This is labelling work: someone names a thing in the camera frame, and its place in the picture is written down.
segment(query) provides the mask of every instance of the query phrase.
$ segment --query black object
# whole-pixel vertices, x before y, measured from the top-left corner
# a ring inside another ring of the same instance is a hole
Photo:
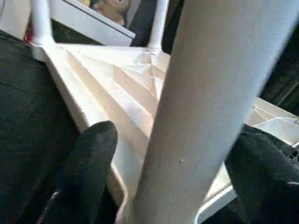
[[[250,223],[299,223],[299,168],[295,149],[259,129],[245,126],[226,166]]]
[[[0,223],[14,224],[79,135],[45,64],[0,32]]]
[[[95,222],[116,143],[117,131],[110,121],[93,125],[78,138],[38,224]]]

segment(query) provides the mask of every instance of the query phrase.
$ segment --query white pole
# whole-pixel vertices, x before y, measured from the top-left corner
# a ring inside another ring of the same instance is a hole
[[[193,224],[298,0],[186,0],[138,192],[122,223]]]
[[[31,0],[34,37],[31,43],[35,59],[43,61],[42,46],[54,43],[48,0]]]
[[[149,48],[162,49],[162,39],[169,0],[157,0],[155,18],[151,29]]]

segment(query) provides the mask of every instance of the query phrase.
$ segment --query white cylinder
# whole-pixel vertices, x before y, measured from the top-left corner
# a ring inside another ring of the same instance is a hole
[[[298,0],[186,0],[126,224],[193,224],[299,12]]]
[[[151,29],[149,48],[162,49],[162,38],[169,0],[157,0],[155,18]]]
[[[34,27],[33,44],[52,44],[54,40],[52,36],[49,1],[31,0],[30,3]]]

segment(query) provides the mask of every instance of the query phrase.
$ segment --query black cloth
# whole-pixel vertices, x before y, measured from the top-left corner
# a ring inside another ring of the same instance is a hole
[[[78,136],[45,64],[0,34],[0,223],[18,220]]]
[[[299,168],[295,149],[259,129],[245,126],[226,167],[250,223],[298,223]]]
[[[93,125],[78,138],[39,223],[95,222],[116,144],[117,131],[110,121]]]

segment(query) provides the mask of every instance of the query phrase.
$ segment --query white post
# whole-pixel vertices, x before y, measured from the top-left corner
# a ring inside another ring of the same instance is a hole
[[[193,224],[297,19],[298,0],[186,0],[126,224]]]
[[[50,19],[50,7],[48,0],[31,0],[34,37],[31,43],[33,57],[43,61],[43,45],[54,43],[52,25]]]
[[[167,16],[169,0],[157,0],[155,18],[151,29],[149,48],[161,50],[164,26]]]

